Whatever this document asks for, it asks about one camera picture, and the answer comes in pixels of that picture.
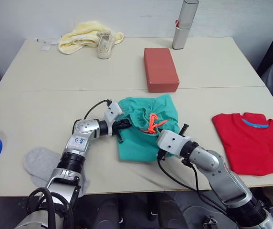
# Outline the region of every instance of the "shoe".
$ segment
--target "shoe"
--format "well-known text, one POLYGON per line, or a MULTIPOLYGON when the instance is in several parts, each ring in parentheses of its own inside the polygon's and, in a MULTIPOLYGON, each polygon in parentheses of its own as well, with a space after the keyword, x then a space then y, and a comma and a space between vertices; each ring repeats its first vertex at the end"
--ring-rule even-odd
POLYGON ((97 55, 100 59, 108 59, 111 56, 111 49, 115 43, 115 37, 111 31, 99 31, 97 36, 100 38, 97 55))

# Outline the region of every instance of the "gray sock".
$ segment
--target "gray sock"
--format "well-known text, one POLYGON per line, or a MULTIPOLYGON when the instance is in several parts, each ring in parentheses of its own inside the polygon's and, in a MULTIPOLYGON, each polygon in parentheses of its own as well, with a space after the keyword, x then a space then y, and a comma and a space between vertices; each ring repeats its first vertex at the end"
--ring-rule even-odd
MULTIPOLYGON (((52 171, 57 167, 60 158, 60 154, 44 147, 38 147, 25 154, 23 166, 31 176, 31 181, 35 186, 45 187, 52 171)), ((84 169, 81 171, 81 176, 84 185, 81 187, 78 197, 83 196, 90 185, 90 181, 85 177, 84 169)))

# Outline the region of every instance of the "black cable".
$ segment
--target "black cable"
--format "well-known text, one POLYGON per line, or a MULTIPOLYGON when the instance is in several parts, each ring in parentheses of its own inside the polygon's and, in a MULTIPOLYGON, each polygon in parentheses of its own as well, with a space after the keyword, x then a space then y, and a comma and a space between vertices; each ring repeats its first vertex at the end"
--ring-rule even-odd
POLYGON ((45 187, 39 187, 34 190, 26 199, 26 212, 27 214, 31 214, 32 210, 29 205, 30 199, 32 199, 37 193, 42 192, 44 197, 46 198, 47 203, 47 216, 48 216, 48 228, 56 229, 56 218, 55 218, 55 207, 53 203, 53 198, 49 190, 45 187))
MULTIPOLYGON (((204 200, 199 192, 199 186, 198 186, 198 174, 197 174, 197 171, 195 169, 194 166, 191 167, 193 170, 194 170, 194 173, 195 173, 195 180, 196 180, 196 192, 199 196, 199 198, 202 200, 202 202, 206 203, 207 205, 211 206, 212 208, 214 208, 215 210, 217 211, 220 211, 219 208, 215 207, 214 205, 210 204, 209 202, 207 202, 206 200, 204 200)), ((225 211, 220 211, 222 214, 224 214, 225 216, 228 217, 227 213, 225 211)))
POLYGON ((51 193, 52 197, 55 197, 60 200, 60 202, 64 205, 65 207, 65 212, 67 214, 68 218, 68 229, 74 229, 74 216, 73 216, 73 210, 71 208, 71 205, 69 202, 64 198, 62 195, 56 192, 51 193))
POLYGON ((91 112, 94 108, 96 108, 99 104, 102 104, 102 103, 104 103, 104 102, 106 102, 108 106, 112 103, 112 101, 109 100, 109 99, 105 99, 105 100, 100 101, 99 103, 95 104, 95 105, 94 105, 94 106, 85 114, 84 119, 87 118, 87 116, 90 114, 90 112, 91 112))
MULTIPOLYGON (((69 204, 69 202, 59 193, 56 192, 52 192, 51 193, 52 197, 55 197, 57 199, 59 199, 59 201, 63 204, 63 206, 65 207, 65 213, 67 215, 68 218, 68 229, 73 229, 74 228, 74 216, 73 216, 73 210, 71 208, 71 205, 69 204)), ((36 210, 40 210, 40 205, 42 204, 42 202, 45 200, 45 197, 42 197, 36 206, 36 210)))
MULTIPOLYGON (((192 191, 194 191, 194 192, 197 192, 196 189, 194 189, 194 188, 192 188, 192 187, 190 187, 190 186, 187 186, 187 185, 181 183, 180 181, 176 180, 172 175, 170 175, 170 174, 162 167, 160 160, 157 160, 157 164, 159 165, 159 167, 160 167, 160 169, 162 170, 162 172, 165 173, 165 175, 168 176, 170 179, 172 179, 173 181, 175 181, 176 183, 180 184, 181 186, 183 186, 183 187, 185 187, 185 188, 188 188, 188 189, 190 189, 190 190, 192 190, 192 191)), ((219 211, 219 212, 221 212, 221 213, 224 214, 225 210, 224 210, 224 208, 223 208, 221 205, 219 205, 218 203, 216 203, 214 200, 212 200, 211 198, 209 198, 209 197, 206 196, 205 194, 202 194, 202 193, 200 193, 200 192, 199 192, 199 194, 200 194, 201 196, 203 196, 204 198, 206 198, 207 200, 211 201, 211 202, 212 202, 213 204, 215 204, 217 207, 219 207, 219 208, 217 209, 217 211, 219 211)))

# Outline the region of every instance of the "floor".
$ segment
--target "floor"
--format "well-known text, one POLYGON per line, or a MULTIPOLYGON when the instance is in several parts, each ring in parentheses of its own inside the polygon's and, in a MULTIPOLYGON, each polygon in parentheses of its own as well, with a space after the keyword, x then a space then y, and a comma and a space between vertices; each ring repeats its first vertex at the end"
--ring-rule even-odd
MULTIPOLYGON (((216 212, 210 206, 201 202, 196 193, 191 191, 167 192, 174 198, 180 207, 190 229, 203 228, 203 221, 208 217, 214 217, 218 221, 219 229, 238 228, 225 216, 216 212)), ((212 191, 206 194, 218 201, 212 191)), ((90 228, 100 203, 108 198, 118 198, 124 206, 124 229, 145 229, 158 227, 158 221, 153 222, 147 219, 147 194, 126 193, 126 194, 103 194, 86 195, 79 199, 74 217, 80 228, 90 228)), ((0 229, 13 229, 21 220, 26 217, 26 197, 0 197, 0 229)))

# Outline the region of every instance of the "white table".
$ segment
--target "white table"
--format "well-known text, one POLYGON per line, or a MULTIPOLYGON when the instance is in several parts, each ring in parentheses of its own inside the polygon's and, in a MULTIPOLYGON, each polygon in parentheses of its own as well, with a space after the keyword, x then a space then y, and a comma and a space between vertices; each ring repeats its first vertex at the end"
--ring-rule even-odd
MULTIPOLYGON (((61 153, 74 120, 83 117, 96 101, 158 95, 146 90, 0 91, 0 138, 3 142, 0 196, 29 195, 35 186, 22 167, 23 155, 37 146, 61 153)), ((211 122, 214 115, 253 112, 273 119, 273 98, 266 87, 179 89, 171 97, 179 114, 179 125, 189 124, 188 135, 223 156, 224 149, 211 122)), ((94 109, 90 118, 101 119, 104 110, 105 106, 94 109)), ((165 169, 186 184, 195 186, 193 172, 180 160, 168 159, 165 169)), ((91 180, 89 194, 182 190, 159 170, 156 163, 120 161, 115 137, 102 137, 93 142, 85 171, 91 180)), ((241 178, 249 187, 273 185, 273 174, 241 178)), ((199 181, 200 189, 210 188, 203 175, 199 176, 199 181)))
MULTIPOLYGON (((108 60, 84 47, 72 55, 57 46, 26 40, 0 82, 0 91, 147 89, 144 48, 171 47, 171 38, 126 38, 108 60)), ((183 50, 170 49, 179 88, 264 86, 234 40, 188 38, 183 50)))

